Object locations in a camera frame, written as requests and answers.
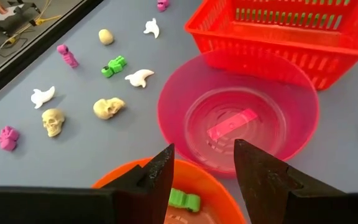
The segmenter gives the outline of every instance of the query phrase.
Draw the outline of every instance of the pink bowl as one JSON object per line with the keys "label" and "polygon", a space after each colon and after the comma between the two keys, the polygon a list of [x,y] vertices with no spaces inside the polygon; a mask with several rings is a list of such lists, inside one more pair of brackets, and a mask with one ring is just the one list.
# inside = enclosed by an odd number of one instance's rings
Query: pink bowl
{"label": "pink bowl", "polygon": [[319,106],[312,83],[296,65],[249,49],[242,55],[206,53],[179,67],[157,111],[162,134],[182,157],[234,177],[235,139],[288,160],[312,137]]}

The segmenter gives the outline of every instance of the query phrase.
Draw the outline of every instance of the magenta skull toy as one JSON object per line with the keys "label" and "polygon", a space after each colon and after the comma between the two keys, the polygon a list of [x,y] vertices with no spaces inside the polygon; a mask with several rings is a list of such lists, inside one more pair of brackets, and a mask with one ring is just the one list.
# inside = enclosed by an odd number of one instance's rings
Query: magenta skull toy
{"label": "magenta skull toy", "polygon": [[163,12],[169,6],[169,0],[157,0],[157,9],[160,12]]}
{"label": "magenta skull toy", "polygon": [[1,130],[0,139],[2,140],[11,139],[13,141],[16,141],[18,138],[19,138],[19,132],[10,126],[6,126]]}
{"label": "magenta skull toy", "polygon": [[71,53],[68,47],[64,44],[57,46],[57,52],[59,52],[63,60],[71,67],[75,68],[78,66],[77,60],[74,58],[73,53]]}
{"label": "magenta skull toy", "polygon": [[1,130],[0,133],[0,147],[6,151],[13,151],[16,147],[16,140],[19,138],[19,132],[10,127],[6,126]]}

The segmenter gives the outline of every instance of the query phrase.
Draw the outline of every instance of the skull figurine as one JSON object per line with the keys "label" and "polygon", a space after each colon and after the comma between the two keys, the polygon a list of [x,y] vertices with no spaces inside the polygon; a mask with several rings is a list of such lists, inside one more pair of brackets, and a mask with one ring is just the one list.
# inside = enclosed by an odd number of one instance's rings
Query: skull figurine
{"label": "skull figurine", "polygon": [[48,131],[49,137],[55,137],[62,131],[62,124],[65,121],[65,115],[58,109],[49,109],[42,113],[42,122],[44,128]]}
{"label": "skull figurine", "polygon": [[109,100],[100,99],[93,105],[93,111],[98,118],[109,119],[124,106],[125,102],[119,98],[112,98]]}

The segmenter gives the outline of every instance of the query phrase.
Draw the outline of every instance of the ghost figurine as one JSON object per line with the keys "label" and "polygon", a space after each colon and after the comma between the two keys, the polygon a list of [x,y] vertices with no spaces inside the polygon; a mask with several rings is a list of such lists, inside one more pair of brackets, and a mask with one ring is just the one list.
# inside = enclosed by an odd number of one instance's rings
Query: ghost figurine
{"label": "ghost figurine", "polygon": [[35,104],[35,109],[40,108],[44,103],[50,101],[55,94],[55,87],[50,87],[47,91],[41,91],[34,89],[34,93],[31,95],[31,102]]}
{"label": "ghost figurine", "polygon": [[160,35],[160,28],[158,27],[155,18],[146,22],[146,30],[143,31],[144,34],[149,34],[151,32],[154,34],[154,38],[157,38],[158,35]]}
{"label": "ghost figurine", "polygon": [[125,80],[129,80],[129,83],[134,87],[142,86],[143,88],[146,87],[146,78],[153,75],[154,72],[148,69],[141,69],[132,75],[127,75]]}

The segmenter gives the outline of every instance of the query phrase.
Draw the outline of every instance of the orange bowl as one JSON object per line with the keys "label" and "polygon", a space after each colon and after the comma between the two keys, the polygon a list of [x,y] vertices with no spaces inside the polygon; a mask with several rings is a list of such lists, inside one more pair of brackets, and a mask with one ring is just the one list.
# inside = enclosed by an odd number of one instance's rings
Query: orange bowl
{"label": "orange bowl", "polygon": [[[110,181],[125,174],[134,166],[140,165],[143,167],[150,160],[151,158],[145,158],[128,162],[99,179],[92,188],[101,188]],[[201,211],[198,214],[190,214],[183,209],[179,210],[168,207],[165,224],[181,223],[177,221],[180,218],[188,221],[194,220],[194,223],[202,224],[246,223],[238,204],[223,185],[211,174],[189,162],[175,159],[172,187],[188,194],[199,195],[201,197]]]}

